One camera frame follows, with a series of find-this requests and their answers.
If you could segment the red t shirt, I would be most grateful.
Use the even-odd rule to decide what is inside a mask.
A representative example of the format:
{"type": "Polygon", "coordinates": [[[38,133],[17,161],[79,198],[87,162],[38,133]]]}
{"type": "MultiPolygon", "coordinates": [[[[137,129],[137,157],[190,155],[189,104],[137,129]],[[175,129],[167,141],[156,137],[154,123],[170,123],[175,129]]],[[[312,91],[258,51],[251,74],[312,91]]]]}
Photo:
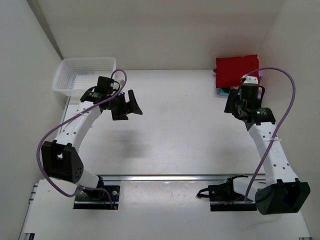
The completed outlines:
{"type": "Polygon", "coordinates": [[[243,75],[258,69],[257,54],[235,57],[220,57],[215,60],[215,86],[219,88],[238,87],[243,75]]]}

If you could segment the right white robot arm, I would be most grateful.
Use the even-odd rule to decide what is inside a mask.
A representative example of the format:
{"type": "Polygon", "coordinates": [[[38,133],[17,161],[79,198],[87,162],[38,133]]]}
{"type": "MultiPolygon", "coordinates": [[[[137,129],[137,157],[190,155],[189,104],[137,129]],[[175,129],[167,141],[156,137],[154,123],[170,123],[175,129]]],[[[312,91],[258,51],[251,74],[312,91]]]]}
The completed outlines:
{"type": "Polygon", "coordinates": [[[311,189],[292,170],[280,139],[270,108],[262,107],[264,87],[244,83],[230,90],[225,113],[245,123],[263,161],[265,181],[236,175],[226,182],[201,189],[196,197],[208,198],[212,212],[258,211],[262,215],[292,214],[300,211],[311,189]]]}

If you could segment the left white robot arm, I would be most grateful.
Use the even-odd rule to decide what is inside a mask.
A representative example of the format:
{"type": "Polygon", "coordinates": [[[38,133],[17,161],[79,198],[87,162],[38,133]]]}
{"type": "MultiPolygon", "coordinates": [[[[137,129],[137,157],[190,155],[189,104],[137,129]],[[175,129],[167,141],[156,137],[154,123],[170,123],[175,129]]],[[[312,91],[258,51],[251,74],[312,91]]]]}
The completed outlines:
{"type": "Polygon", "coordinates": [[[95,92],[89,88],[80,99],[75,114],[57,126],[60,134],[53,140],[43,138],[37,148],[37,163],[45,179],[62,195],[72,198],[52,179],[75,184],[87,191],[93,199],[101,198],[105,191],[102,179],[87,171],[79,156],[79,149],[89,129],[103,111],[109,110],[114,121],[127,120],[129,114],[142,115],[133,90],[114,95],[95,92]]]}

